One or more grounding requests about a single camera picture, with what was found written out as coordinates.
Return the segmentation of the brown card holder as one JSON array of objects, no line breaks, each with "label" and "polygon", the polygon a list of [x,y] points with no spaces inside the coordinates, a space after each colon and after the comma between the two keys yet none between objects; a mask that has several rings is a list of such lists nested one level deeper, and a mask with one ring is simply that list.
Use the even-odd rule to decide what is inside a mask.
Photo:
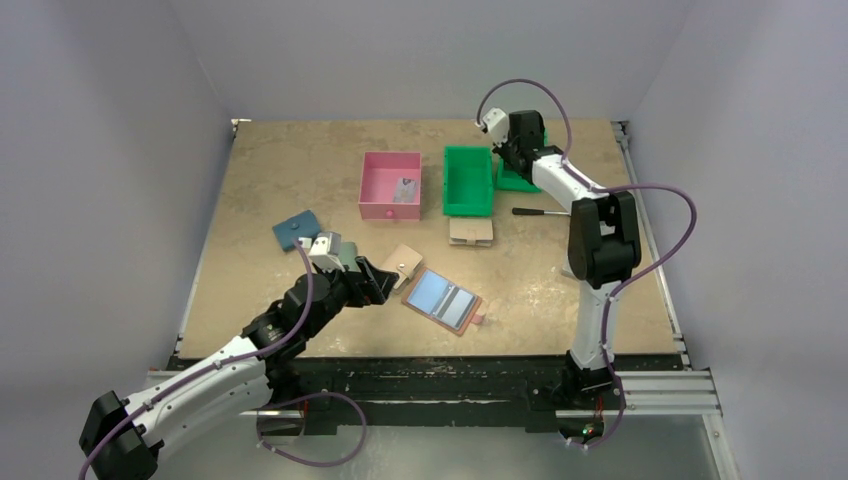
[{"label": "brown card holder", "polygon": [[[437,317],[446,297],[455,288],[466,290],[476,297],[474,306],[468,312],[465,322],[459,330],[449,328]],[[402,304],[456,336],[462,336],[469,325],[480,323],[484,318],[484,301],[479,295],[429,268],[423,269],[416,275],[413,282],[404,291]]]}]

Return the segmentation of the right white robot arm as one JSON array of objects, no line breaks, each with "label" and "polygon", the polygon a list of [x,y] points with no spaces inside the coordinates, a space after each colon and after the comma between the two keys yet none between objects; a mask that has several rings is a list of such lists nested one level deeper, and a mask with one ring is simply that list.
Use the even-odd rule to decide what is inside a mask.
[{"label": "right white robot arm", "polygon": [[570,218],[566,267],[579,282],[580,297],[561,387],[569,393],[606,389],[613,383],[615,296],[642,260],[635,198],[628,192],[605,192],[562,149],[546,144],[537,111],[493,108],[482,117],[481,128],[507,167],[554,198]]}]

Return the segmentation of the beige card holder with strap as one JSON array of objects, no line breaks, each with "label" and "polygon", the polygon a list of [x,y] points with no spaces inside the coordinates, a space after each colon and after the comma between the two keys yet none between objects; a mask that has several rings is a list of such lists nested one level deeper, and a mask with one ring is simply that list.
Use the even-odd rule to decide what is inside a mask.
[{"label": "beige card holder with strap", "polygon": [[493,222],[482,217],[451,217],[449,244],[471,247],[491,247],[494,240]]}]

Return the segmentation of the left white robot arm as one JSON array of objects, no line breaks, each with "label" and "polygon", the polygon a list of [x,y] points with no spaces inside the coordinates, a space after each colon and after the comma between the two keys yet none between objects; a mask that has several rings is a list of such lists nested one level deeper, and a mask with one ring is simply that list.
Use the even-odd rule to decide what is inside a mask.
[{"label": "left white robot arm", "polygon": [[268,405],[288,362],[345,308],[387,302],[399,275],[364,256],[328,269],[307,254],[306,272],[213,354],[153,387],[96,398],[79,438],[78,476],[148,479],[166,454],[227,414]]}]

